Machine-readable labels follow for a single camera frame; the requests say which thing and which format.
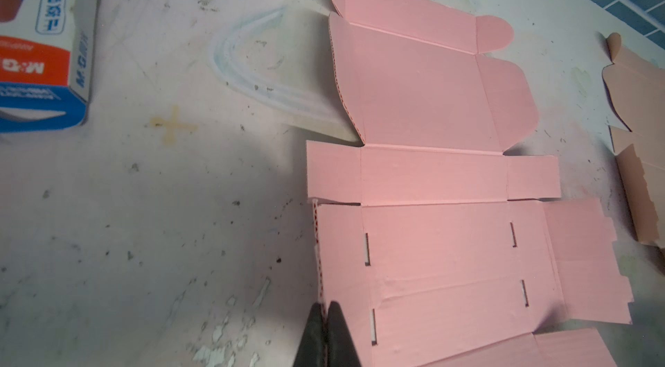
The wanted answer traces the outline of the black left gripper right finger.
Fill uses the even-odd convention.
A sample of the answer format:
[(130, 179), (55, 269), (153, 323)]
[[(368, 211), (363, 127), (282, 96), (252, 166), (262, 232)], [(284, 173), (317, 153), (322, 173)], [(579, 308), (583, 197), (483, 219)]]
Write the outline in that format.
[(332, 301), (327, 311), (327, 366), (361, 367), (341, 305)]

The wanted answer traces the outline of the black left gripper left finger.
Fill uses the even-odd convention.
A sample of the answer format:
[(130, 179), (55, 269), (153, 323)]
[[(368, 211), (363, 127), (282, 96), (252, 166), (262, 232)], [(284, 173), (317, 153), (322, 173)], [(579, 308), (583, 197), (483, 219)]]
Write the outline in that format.
[(293, 367), (324, 367), (327, 363), (326, 320), (320, 303), (311, 306)]

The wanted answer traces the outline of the pink cardboard box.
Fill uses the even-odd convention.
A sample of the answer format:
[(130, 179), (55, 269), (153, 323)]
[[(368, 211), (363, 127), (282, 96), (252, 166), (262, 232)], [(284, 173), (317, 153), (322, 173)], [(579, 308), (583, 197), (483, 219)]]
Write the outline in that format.
[(512, 156), (539, 113), (495, 59), (512, 27), (429, 0), (331, 0), (341, 103), (359, 147), (310, 141), (320, 298), (363, 366), (611, 366), (595, 329), (631, 321), (616, 231), (561, 199), (559, 162)]

